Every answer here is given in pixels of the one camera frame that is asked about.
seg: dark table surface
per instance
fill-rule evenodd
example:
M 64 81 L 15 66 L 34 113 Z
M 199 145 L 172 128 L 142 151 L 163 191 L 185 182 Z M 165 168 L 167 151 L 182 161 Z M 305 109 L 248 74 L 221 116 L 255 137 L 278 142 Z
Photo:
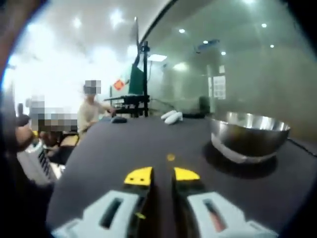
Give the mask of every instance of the dark table surface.
M 159 237 L 176 237 L 171 198 L 172 167 L 197 172 L 245 211 L 247 219 L 280 232 L 308 195 L 317 175 L 317 159 L 287 141 L 260 165 L 236 165 L 210 145 L 208 119 L 166 125 L 159 118 L 126 124 L 99 122 L 71 154 L 53 193 L 47 222 L 52 228 L 81 217 L 83 210 L 111 189 L 121 189 L 134 169 L 152 166 L 158 188 Z M 167 154 L 176 157 L 173 162 Z

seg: white plush toy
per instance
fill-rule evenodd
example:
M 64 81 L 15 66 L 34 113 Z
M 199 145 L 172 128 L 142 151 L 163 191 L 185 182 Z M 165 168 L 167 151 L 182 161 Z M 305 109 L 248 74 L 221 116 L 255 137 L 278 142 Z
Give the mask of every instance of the white plush toy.
M 163 116 L 161 116 L 160 118 L 162 119 L 162 120 L 165 120 L 166 118 L 168 118 L 169 116 L 171 116 L 171 115 L 173 115 L 174 113 L 177 113 L 177 111 L 176 110 L 173 110 L 173 111 L 170 111 L 170 112 L 168 112 L 168 113 L 165 113 Z
M 166 118 L 165 123 L 171 125 L 179 120 L 183 120 L 183 114 L 181 112 L 173 113 L 172 115 L 170 115 L 168 118 Z

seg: black mouse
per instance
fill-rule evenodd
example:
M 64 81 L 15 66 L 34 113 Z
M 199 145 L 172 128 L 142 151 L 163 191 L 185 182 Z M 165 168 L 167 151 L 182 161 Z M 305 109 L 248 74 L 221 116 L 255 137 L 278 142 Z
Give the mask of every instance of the black mouse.
M 111 119 L 111 123 L 127 123 L 127 118 L 115 116 Z

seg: man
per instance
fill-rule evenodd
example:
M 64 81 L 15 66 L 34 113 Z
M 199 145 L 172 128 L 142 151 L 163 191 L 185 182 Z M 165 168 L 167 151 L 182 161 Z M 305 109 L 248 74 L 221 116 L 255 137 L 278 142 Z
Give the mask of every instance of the man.
M 77 114 L 77 126 L 80 139 L 84 137 L 87 130 L 93 124 L 98 122 L 100 114 L 104 114 L 106 111 L 108 111 L 111 115 L 115 114 L 115 109 L 110 105 L 102 105 L 95 101 L 97 87 L 88 86 L 89 84 L 92 85 L 92 81 L 84 85 L 84 93 L 86 98 L 83 104 L 80 106 Z
M 16 118 L 17 126 L 25 126 L 29 123 L 30 117 L 23 114 L 23 104 L 19 103 L 17 107 L 18 117 Z

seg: glass wall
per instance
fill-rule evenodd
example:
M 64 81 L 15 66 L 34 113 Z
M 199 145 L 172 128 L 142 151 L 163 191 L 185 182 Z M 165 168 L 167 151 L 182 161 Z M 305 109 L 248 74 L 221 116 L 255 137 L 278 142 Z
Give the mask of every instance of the glass wall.
M 291 136 L 317 140 L 316 55 L 281 0 L 179 0 L 149 34 L 162 73 L 149 91 L 193 110 L 274 117 Z

